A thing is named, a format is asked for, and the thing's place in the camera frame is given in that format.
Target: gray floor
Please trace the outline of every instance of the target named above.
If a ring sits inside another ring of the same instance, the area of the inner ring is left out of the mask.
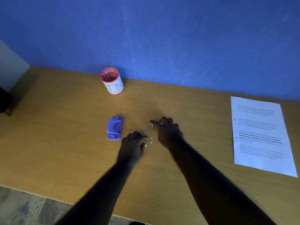
[[[71,204],[0,186],[0,225],[53,225],[71,207]],[[109,225],[131,222],[113,215]]]

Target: paper sheet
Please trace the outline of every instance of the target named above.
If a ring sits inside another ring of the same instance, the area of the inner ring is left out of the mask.
[[[281,107],[231,97],[234,163],[297,176]]]

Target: finger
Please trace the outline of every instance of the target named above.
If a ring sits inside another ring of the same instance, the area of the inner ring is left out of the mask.
[[[146,146],[146,143],[142,143],[142,144],[141,144],[141,151],[142,151],[142,152],[144,152],[145,146]]]
[[[173,122],[173,119],[172,119],[171,117],[168,117],[167,120],[168,120],[168,123],[171,123],[171,124],[174,123],[174,122]]]
[[[157,122],[157,121],[150,120],[150,123],[152,123],[156,128],[159,128],[159,127],[160,127],[160,124],[159,124],[159,122]]]
[[[148,136],[140,136],[139,142],[142,143]]]
[[[132,136],[133,136],[133,138],[137,138],[137,137],[141,136],[141,134],[138,131],[134,131]]]
[[[129,140],[131,137],[132,137],[132,133],[128,134],[126,138]]]
[[[160,120],[159,120],[159,123],[161,123],[161,124],[164,124],[166,122],[168,122],[168,121],[167,121],[167,118],[165,116],[161,117]]]

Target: wooden desk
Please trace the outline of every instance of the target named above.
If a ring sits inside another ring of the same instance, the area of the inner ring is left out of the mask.
[[[75,203],[115,162],[120,142],[107,140],[106,127],[111,117],[122,115],[122,136],[138,130],[153,143],[129,177],[114,214],[155,225],[207,224],[150,127],[149,119],[165,115],[278,225],[299,224],[298,178],[233,163],[230,96],[243,95],[123,82],[124,92],[112,96],[97,75],[31,68],[13,92],[22,99],[12,116],[0,115],[0,184]],[[243,97],[281,104],[299,168],[300,103]]]

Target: blue wall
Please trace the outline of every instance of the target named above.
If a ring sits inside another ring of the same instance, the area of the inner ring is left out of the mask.
[[[300,101],[300,0],[0,0],[31,65]]]

